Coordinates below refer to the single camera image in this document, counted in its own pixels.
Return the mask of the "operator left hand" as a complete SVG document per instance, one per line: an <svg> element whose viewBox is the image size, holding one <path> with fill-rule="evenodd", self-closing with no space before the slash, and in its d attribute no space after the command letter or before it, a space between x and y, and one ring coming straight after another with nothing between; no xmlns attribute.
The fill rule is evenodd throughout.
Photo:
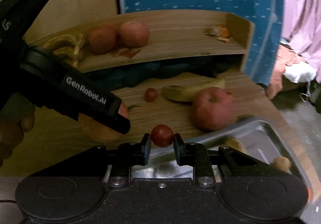
<svg viewBox="0 0 321 224"><path fill-rule="evenodd" d="M1 109L1 166L12 156L35 123L35 106L26 98L13 94Z"/></svg>

